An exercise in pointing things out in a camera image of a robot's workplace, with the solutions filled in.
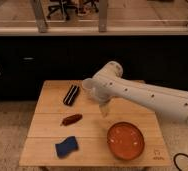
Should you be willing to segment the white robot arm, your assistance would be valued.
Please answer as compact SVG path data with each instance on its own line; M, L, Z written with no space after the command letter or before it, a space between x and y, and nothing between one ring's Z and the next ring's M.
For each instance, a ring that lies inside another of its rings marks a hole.
M188 125L188 91L126 80L122 74L122 66L110 61L92 78L84 79L82 87L99 103L121 97Z

